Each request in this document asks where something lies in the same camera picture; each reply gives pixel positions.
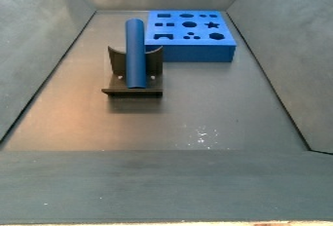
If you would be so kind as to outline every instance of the star-shaped hole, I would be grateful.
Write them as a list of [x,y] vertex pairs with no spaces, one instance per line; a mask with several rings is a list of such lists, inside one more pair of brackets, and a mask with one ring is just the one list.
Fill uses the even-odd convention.
[[205,25],[209,27],[209,28],[218,28],[219,24],[218,23],[214,23],[214,22],[210,22],[210,23],[205,23]]

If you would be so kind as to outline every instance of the bin floor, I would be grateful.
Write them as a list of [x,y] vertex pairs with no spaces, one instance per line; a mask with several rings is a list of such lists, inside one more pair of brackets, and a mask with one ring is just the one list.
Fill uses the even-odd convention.
[[165,63],[162,98],[110,98],[107,47],[147,12],[100,12],[84,28],[1,147],[7,151],[308,150],[242,37],[222,13],[231,63]]

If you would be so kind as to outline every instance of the gray floor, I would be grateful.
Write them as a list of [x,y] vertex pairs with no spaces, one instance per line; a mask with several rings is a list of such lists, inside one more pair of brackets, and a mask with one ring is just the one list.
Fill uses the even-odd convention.
[[166,64],[162,100],[102,94],[132,16],[95,16],[12,130],[0,223],[333,220],[333,158],[306,151],[229,21],[231,64]]
[[98,13],[3,142],[7,151],[305,151],[257,61],[227,18],[231,63],[165,63],[162,99],[111,99],[107,46],[146,12]]

